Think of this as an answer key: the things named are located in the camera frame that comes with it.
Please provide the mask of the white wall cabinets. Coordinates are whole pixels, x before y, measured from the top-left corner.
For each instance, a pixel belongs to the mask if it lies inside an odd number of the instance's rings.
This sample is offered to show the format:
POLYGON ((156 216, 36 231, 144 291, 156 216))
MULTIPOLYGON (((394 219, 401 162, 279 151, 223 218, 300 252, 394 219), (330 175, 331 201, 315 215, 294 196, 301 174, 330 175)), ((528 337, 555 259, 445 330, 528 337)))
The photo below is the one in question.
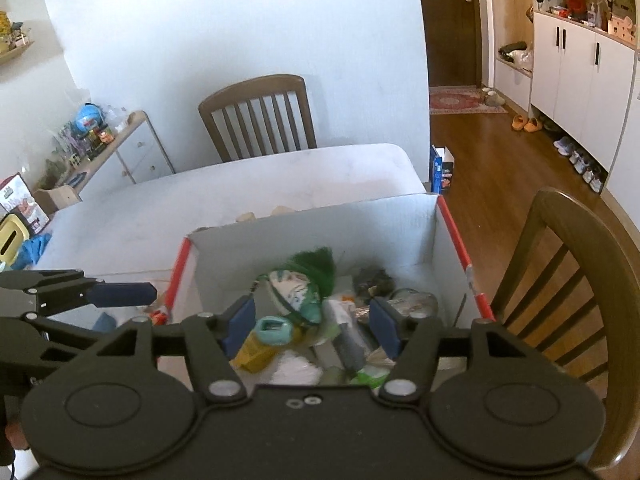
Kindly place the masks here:
POLYGON ((611 175, 639 61, 639 0, 487 0, 495 88, 555 130, 592 192, 611 175))

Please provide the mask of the dark entrance door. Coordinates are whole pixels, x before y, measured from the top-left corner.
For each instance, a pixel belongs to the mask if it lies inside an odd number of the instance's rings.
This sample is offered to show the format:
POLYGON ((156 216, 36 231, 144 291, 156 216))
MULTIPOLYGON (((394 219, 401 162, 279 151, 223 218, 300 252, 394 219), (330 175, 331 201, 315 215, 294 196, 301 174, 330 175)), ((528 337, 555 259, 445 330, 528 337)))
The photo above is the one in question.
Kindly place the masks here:
POLYGON ((477 0, 421 0, 432 87, 475 87, 482 76, 477 0))

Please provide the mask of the blue box on floor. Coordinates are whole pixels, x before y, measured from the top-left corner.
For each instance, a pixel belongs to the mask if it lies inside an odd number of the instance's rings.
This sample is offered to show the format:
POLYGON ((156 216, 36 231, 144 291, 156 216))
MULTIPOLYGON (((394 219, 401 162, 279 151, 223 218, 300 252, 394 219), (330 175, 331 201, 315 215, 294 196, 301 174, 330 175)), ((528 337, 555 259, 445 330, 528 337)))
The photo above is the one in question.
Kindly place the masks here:
POLYGON ((451 188, 454 176, 454 155, 446 146, 431 146, 430 182, 431 192, 442 194, 451 188))

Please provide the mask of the yellow tissue box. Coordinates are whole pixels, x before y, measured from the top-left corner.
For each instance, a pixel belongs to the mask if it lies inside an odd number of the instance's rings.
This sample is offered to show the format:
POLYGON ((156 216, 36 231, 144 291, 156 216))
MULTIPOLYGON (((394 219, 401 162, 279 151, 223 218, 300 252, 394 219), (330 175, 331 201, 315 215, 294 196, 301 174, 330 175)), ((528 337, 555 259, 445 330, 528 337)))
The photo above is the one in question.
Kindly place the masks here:
POLYGON ((19 214, 7 214, 0 224, 0 258, 6 266, 12 266, 26 240, 29 229, 19 214))

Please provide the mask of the blue toy helmet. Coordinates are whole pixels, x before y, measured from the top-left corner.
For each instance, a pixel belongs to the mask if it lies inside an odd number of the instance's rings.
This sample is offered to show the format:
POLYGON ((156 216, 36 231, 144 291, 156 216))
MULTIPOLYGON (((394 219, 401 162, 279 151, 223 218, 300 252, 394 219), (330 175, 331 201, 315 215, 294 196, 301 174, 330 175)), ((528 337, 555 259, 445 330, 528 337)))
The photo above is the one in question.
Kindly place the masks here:
POLYGON ((104 122, 101 107, 90 102, 81 105, 74 119, 76 130, 82 134, 87 134, 93 128, 101 128, 104 122))

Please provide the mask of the cardboard scrap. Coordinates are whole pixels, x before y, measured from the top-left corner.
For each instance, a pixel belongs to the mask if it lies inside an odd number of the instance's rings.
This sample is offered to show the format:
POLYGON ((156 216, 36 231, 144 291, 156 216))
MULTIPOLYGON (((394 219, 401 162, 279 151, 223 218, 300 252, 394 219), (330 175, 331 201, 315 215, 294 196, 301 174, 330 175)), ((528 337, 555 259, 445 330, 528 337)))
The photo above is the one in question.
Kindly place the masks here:
POLYGON ((270 216, 271 217, 283 216, 284 214, 294 214, 294 212, 295 212, 295 209, 280 205, 274 208, 273 211, 271 211, 270 216))

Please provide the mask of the wooden chair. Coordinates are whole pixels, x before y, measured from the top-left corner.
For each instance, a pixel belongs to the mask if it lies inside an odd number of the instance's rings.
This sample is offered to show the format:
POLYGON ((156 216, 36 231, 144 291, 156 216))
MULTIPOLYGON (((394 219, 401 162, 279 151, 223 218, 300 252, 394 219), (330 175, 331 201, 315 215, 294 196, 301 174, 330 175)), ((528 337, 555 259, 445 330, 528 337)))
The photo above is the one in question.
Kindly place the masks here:
POLYGON ((306 82, 298 75, 232 84, 204 99, 198 112, 222 162, 318 146, 306 82))
POLYGON ((490 307, 597 395, 605 424, 589 465, 617 466, 639 431, 639 278, 612 231, 572 196, 542 188, 490 307))

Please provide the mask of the far wooden chair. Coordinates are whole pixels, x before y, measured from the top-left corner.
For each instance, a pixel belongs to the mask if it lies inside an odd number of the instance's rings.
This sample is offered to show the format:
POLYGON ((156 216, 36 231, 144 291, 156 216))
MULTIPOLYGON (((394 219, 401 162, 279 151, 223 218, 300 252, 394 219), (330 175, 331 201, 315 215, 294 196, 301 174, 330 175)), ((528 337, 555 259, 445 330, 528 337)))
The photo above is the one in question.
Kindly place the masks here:
POLYGON ((222 162, 318 146, 306 82, 298 75, 232 84, 204 99, 198 112, 222 162))

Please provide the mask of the blue cloth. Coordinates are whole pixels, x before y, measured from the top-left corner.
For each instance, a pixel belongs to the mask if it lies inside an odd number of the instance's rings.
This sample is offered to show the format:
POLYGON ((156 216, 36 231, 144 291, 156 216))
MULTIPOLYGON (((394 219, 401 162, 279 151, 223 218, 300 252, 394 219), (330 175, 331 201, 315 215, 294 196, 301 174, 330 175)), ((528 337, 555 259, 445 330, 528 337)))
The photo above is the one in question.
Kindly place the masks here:
POLYGON ((36 264, 46 250, 51 237, 50 233, 43 233, 25 240, 18 250, 14 263, 11 264, 11 269, 24 270, 36 264))

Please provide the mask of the wall shelf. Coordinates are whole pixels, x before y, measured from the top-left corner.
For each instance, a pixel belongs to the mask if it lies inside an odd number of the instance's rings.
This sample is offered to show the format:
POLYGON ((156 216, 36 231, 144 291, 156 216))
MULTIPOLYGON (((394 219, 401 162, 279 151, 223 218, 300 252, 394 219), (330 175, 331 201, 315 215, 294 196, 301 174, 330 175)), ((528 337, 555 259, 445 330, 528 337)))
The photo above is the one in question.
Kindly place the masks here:
POLYGON ((31 42, 27 44, 19 44, 15 48, 11 50, 7 50, 6 52, 2 52, 0 54, 0 65, 8 64, 9 62, 15 60, 22 56, 30 47, 32 46, 31 42))

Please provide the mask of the red door mat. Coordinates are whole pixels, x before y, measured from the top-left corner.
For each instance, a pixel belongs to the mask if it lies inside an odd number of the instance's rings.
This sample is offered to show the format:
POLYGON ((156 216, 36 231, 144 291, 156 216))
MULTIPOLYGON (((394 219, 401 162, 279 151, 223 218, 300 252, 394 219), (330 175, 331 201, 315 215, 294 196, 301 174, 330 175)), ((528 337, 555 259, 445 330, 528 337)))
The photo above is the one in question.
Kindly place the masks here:
POLYGON ((433 87, 432 115, 506 114, 506 100, 491 88, 433 87))

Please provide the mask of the colourful small toy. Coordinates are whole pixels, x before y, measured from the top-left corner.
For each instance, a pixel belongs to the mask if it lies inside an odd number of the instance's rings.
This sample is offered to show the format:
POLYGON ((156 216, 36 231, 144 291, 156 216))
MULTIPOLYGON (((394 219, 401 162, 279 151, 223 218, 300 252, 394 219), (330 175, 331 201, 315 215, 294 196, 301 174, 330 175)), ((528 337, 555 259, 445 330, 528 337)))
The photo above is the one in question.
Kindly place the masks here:
POLYGON ((154 326, 166 325, 169 322, 170 315, 166 310, 158 309, 151 312, 149 318, 154 326))

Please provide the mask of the white green plastic bag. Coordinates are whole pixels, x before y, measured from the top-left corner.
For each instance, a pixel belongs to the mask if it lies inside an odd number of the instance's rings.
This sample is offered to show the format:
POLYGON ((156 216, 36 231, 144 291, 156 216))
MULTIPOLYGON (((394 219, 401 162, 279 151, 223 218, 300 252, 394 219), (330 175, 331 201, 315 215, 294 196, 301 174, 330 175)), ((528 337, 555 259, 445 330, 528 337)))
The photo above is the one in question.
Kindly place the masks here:
POLYGON ((323 368, 322 384, 380 388, 394 362, 374 340, 367 324, 354 315, 354 303, 341 298, 323 301, 323 321, 312 347, 323 368))

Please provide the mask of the teal round gadget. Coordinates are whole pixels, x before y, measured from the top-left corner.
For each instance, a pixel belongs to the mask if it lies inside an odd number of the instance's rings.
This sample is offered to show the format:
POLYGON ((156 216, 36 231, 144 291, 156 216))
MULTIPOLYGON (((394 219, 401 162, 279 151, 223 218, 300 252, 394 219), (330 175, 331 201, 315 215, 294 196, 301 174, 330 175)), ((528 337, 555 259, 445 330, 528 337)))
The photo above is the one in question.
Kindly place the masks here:
POLYGON ((294 325, 282 316, 264 316, 254 328, 257 339, 266 346, 282 347, 291 343, 294 336, 294 325))

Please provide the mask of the orange slippers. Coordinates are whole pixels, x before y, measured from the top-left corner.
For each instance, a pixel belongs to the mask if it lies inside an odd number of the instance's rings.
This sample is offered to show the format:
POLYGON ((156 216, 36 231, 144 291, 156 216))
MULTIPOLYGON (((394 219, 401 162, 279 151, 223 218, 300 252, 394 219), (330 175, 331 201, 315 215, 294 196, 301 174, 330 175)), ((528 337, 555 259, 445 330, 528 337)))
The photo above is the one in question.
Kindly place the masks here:
POLYGON ((544 125, 535 117, 528 118, 524 115, 516 115, 512 120, 511 128, 516 132, 525 131, 533 133, 540 131, 544 128, 544 125))

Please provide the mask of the white side cabinet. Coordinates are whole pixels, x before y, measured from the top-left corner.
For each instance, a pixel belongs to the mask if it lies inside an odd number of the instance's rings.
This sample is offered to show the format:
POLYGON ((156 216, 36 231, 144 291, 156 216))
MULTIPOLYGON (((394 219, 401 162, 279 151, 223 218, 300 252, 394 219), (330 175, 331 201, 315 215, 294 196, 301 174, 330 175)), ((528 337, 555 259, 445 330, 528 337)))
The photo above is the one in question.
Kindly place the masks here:
POLYGON ((114 141, 95 159, 82 162, 62 185, 85 202, 175 173, 148 114, 136 110, 114 141))

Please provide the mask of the yellow small box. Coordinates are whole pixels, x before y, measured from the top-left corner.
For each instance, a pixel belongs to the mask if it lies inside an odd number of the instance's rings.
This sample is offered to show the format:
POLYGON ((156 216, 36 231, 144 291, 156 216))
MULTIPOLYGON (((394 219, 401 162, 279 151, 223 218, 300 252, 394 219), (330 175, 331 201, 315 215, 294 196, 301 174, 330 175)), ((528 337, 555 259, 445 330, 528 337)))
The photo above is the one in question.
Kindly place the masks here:
POLYGON ((284 350, 288 350, 288 347, 264 344, 252 330, 243 342, 239 352, 231 360, 231 364, 238 370, 257 374, 264 370, 284 350))

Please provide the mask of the red cardboard box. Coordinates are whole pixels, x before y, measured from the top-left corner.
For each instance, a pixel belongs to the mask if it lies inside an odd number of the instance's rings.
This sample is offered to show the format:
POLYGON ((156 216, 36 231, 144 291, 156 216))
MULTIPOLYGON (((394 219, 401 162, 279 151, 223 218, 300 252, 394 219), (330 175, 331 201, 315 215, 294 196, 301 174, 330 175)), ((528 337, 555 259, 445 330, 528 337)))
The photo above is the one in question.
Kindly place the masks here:
POLYGON ((490 315, 444 198, 412 194, 191 233, 170 282, 171 318, 226 310, 279 269, 306 275, 325 297, 356 290, 367 270, 384 270, 399 287, 432 292, 448 327, 490 315))

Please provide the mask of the grey fuzzy toy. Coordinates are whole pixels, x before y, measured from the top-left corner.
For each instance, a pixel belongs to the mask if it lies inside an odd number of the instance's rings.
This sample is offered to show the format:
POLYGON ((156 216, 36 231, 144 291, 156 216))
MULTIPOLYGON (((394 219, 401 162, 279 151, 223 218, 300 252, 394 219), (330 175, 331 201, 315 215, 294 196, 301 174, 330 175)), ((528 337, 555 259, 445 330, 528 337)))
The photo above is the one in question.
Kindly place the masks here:
POLYGON ((356 295, 362 300, 387 297, 395 290, 395 280, 384 268, 369 266, 359 270, 352 278, 356 295))

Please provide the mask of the near wooden chair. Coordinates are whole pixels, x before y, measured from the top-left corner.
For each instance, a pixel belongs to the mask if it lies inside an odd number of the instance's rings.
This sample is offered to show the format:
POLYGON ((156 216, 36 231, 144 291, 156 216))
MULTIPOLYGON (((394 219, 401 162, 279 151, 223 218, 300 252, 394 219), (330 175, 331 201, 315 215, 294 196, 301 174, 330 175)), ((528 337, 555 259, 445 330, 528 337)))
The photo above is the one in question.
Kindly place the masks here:
POLYGON ((639 431, 639 278, 612 231, 572 196, 542 188, 490 307, 597 395, 605 424, 589 465, 617 466, 639 431))

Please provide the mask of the red white snack box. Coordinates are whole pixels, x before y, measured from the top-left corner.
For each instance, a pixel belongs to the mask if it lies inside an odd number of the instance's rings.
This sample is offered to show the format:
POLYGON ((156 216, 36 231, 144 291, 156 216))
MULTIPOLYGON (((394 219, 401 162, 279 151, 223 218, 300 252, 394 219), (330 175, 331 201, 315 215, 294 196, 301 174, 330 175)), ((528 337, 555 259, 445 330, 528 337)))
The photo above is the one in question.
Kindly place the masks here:
POLYGON ((1 182, 0 202, 6 212, 14 212, 23 218, 32 235, 40 234, 50 221, 20 174, 1 182))

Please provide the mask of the white plush tooth toy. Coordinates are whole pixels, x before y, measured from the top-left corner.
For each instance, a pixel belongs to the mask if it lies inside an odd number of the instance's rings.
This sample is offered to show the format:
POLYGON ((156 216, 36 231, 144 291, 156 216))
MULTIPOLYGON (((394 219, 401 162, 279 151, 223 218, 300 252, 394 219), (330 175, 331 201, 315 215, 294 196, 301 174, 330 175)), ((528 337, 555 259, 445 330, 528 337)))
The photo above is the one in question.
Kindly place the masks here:
POLYGON ((323 370, 304 356, 286 350, 277 359, 269 378, 270 385, 314 386, 318 385, 323 370))

